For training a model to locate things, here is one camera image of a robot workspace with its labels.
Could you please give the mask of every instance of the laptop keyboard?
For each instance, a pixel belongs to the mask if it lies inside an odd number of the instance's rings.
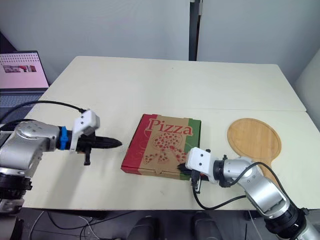
[[[26,102],[37,101],[40,97],[40,95],[0,95],[0,108],[12,108]]]

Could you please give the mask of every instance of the floor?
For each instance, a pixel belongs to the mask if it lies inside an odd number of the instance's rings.
[[[40,210],[23,208],[17,215],[19,218],[24,219],[24,230],[22,240],[27,240],[30,229],[35,219],[41,213]],[[106,218],[113,218],[120,214],[128,213],[115,219],[105,221],[93,225],[92,228],[99,238],[121,238],[125,240],[130,230],[135,223],[142,217],[153,216],[160,219],[167,240],[193,240],[190,233],[190,222],[194,211],[110,211],[107,213]],[[253,226],[251,221],[244,219],[244,211],[225,211],[215,210],[207,211],[209,215],[216,221],[218,228],[221,231],[221,235],[224,240],[244,240],[245,228],[247,225],[247,240],[258,240],[260,237]],[[63,214],[53,212],[52,217],[57,225],[64,228],[72,228],[75,226],[82,226],[86,222],[75,215]],[[317,228],[320,230],[320,210],[313,211],[311,214],[311,221],[317,223]],[[277,238],[269,233],[265,228],[265,224],[262,218],[256,218],[254,220],[258,231],[261,234],[263,240],[277,240]],[[33,240],[78,240],[80,235],[80,229],[74,230],[62,230],[55,227],[45,212],[39,219],[37,225],[34,228],[32,239]],[[86,228],[85,237],[82,234],[83,240],[96,239],[89,228]]]

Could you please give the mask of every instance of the cable wire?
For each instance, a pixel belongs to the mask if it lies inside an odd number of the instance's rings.
[[[134,211],[129,211],[129,212],[126,212],[126,213],[122,213],[122,214],[119,214],[119,215],[117,215],[117,216],[113,216],[113,217],[110,217],[110,218],[107,218],[107,219],[104,219],[104,220],[101,220],[101,221],[96,221],[96,222],[94,222],[94,223],[90,223],[89,225],[86,224],[86,225],[76,226],[76,227],[61,227],[61,226],[59,226],[59,225],[57,225],[57,224],[55,223],[55,221],[53,220],[51,214],[50,214],[49,212],[47,212],[47,213],[48,213],[49,219],[50,219],[50,221],[52,222],[52,224],[55,225],[58,229],[62,229],[62,230],[73,230],[73,229],[82,229],[82,228],[84,228],[84,227],[88,227],[88,226],[100,224],[100,223],[103,223],[103,222],[106,222],[106,221],[109,221],[109,220],[112,220],[112,219],[116,219],[116,218],[122,217],[122,216],[124,216],[124,215],[131,214],[131,213],[133,213],[133,212],[135,212],[135,210],[134,210]]]
[[[76,109],[78,110],[80,113],[84,113],[86,110],[68,103],[64,103],[64,102],[59,102],[59,101],[48,101],[48,100],[39,100],[39,101],[27,101],[25,103],[19,104],[17,106],[14,106],[13,108],[11,108],[9,111],[7,111],[1,118],[0,118],[0,123],[6,118],[8,117],[8,115],[10,115],[11,113],[13,113],[14,111],[16,111],[19,108],[22,108],[24,106],[27,105],[32,105],[32,104],[57,104],[57,105],[62,105],[65,107],[69,107],[72,109]]]
[[[223,207],[224,205],[227,205],[229,203],[232,203],[233,201],[236,201],[236,200],[239,200],[239,199],[244,199],[246,197],[246,195],[241,195],[241,196],[236,196],[234,198],[231,198],[229,199],[228,201],[225,201],[219,205],[216,205],[216,206],[212,206],[212,207],[207,207],[207,206],[204,206],[202,205],[202,203],[200,202],[198,196],[197,196],[197,193],[196,193],[196,186],[192,186],[192,193],[193,193],[193,196],[194,196],[194,199],[195,201],[198,203],[198,205],[203,208],[204,210],[216,210],[218,208],[221,208]]]
[[[261,234],[260,234],[260,232],[258,231],[258,228],[257,228],[257,226],[256,226],[256,224],[255,224],[255,222],[254,222],[254,219],[252,218],[251,213],[250,213],[250,211],[249,211],[249,210],[248,210],[248,212],[249,212],[249,215],[250,215],[250,218],[251,218],[251,222],[252,222],[252,224],[253,224],[253,226],[254,226],[254,228],[255,228],[256,232],[257,232],[257,233],[258,233],[258,235],[259,235],[259,238],[260,238],[261,240],[263,240],[263,239],[262,239],[262,237],[261,237]]]
[[[244,233],[244,240],[247,240],[247,229],[248,229],[248,224],[245,224],[245,233]]]
[[[29,237],[28,237],[29,240],[32,240],[32,233],[33,233],[33,231],[34,231],[34,229],[35,229],[35,226],[36,226],[37,222],[39,221],[39,219],[41,218],[41,216],[42,216],[44,213],[45,213],[45,211],[42,211],[42,212],[39,214],[39,216],[36,218],[36,220],[34,221],[32,227],[31,227],[31,229],[30,229],[30,232],[29,232]]]
[[[83,220],[86,221],[86,223],[87,223],[87,225],[89,226],[92,234],[95,236],[96,239],[100,240],[100,238],[95,234],[95,232],[94,232],[94,230],[92,229],[92,227],[91,227],[90,223],[88,222],[88,220],[85,219],[83,216],[79,216],[79,218],[81,218],[81,219],[83,219]]]

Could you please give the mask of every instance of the black cable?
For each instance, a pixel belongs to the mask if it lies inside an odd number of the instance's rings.
[[[77,107],[77,106],[73,106],[71,104],[68,104],[68,103],[64,103],[64,102],[59,102],[59,101],[47,101],[47,100],[40,100],[40,101],[27,101],[25,103],[22,103],[22,104],[19,104],[17,106],[14,106],[13,108],[11,108],[9,111],[7,111],[3,116],[2,118],[0,118],[0,123],[11,113],[13,113],[14,111],[16,111],[17,109],[19,108],[22,108],[24,106],[27,106],[27,105],[32,105],[32,104],[57,104],[57,105],[62,105],[62,106],[65,106],[65,107],[69,107],[69,108],[72,108],[72,109],[76,109],[78,110],[80,113],[84,113],[86,110],[83,109],[83,108],[80,108],[80,107]]]
[[[202,205],[202,203],[199,201],[199,198],[198,198],[197,193],[196,193],[196,186],[192,186],[192,193],[193,193],[193,196],[194,196],[195,201],[196,201],[196,202],[199,204],[199,206],[200,206],[201,208],[203,208],[204,210],[216,210],[216,209],[221,208],[221,207],[223,207],[224,205],[227,205],[227,204],[229,204],[229,203],[231,203],[231,202],[233,202],[233,201],[235,201],[235,200],[244,199],[244,198],[246,197],[246,195],[236,196],[236,197],[231,198],[231,199],[229,199],[228,201],[225,201],[225,202],[223,202],[223,203],[221,203],[221,204],[219,204],[219,205],[217,205],[217,206],[207,207],[207,206]]]
[[[86,227],[87,226],[84,226],[83,228],[82,228],[82,230],[81,230],[81,232],[80,232],[80,236],[79,236],[79,239],[81,240],[81,235],[82,235],[82,232],[84,231],[84,233],[83,233],[83,236],[84,236],[84,238],[86,238]]]
[[[18,123],[21,123],[21,122],[28,122],[28,121],[34,121],[33,119],[17,119],[17,120],[14,120],[14,121],[9,121],[7,122],[6,124],[4,124],[2,127],[0,127],[0,131],[5,131],[5,128],[9,127],[10,125],[12,126],[15,126],[17,125]]]
[[[103,223],[103,222],[106,222],[106,221],[109,221],[109,220],[112,220],[112,219],[116,219],[116,218],[119,218],[119,217],[122,217],[124,215],[127,215],[127,214],[131,214],[135,211],[129,211],[129,212],[126,212],[126,213],[123,213],[123,214],[120,214],[118,216],[113,216],[113,217],[110,217],[110,218],[107,218],[107,219],[104,219],[104,220],[101,220],[101,221],[96,221],[94,223],[91,223],[91,224],[86,224],[86,225],[82,225],[82,226],[76,226],[76,227],[61,227],[59,225],[57,225],[55,223],[55,221],[53,220],[51,214],[49,212],[48,213],[48,216],[49,216],[49,219],[50,221],[52,222],[53,225],[55,225],[58,229],[62,229],[62,230],[73,230],[73,229],[81,229],[81,228],[84,228],[84,227],[87,227],[87,226],[92,226],[92,225],[96,225],[96,224],[100,224],[100,223]]]
[[[247,228],[248,228],[248,224],[245,224],[245,233],[244,233],[244,240],[247,240]]]
[[[256,166],[256,165],[262,165],[262,166],[264,166],[265,168],[267,168],[267,169],[270,171],[270,173],[272,173],[272,175],[274,176],[276,182],[278,183],[278,185],[279,185],[280,189],[282,190],[282,192],[284,193],[284,195],[289,199],[290,203],[297,208],[297,206],[295,205],[295,203],[294,203],[294,202],[291,200],[291,198],[288,196],[287,192],[285,191],[284,187],[282,186],[282,184],[281,184],[279,178],[277,177],[277,175],[275,174],[275,172],[271,169],[271,167],[269,167],[267,164],[265,164],[264,162],[261,162],[261,161],[257,161],[257,162],[255,162],[255,163],[251,164],[250,166],[248,166],[245,170],[243,170],[243,171],[241,172],[241,174],[240,174],[234,181],[232,181],[232,182],[230,183],[230,186],[235,185],[235,184],[243,177],[243,175],[246,174],[246,172],[247,172],[249,169],[253,168],[253,167]]]

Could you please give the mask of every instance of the pizza box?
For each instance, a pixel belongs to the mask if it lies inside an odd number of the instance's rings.
[[[130,174],[189,180],[178,165],[200,146],[201,121],[192,118],[144,114],[123,159],[121,169]]]

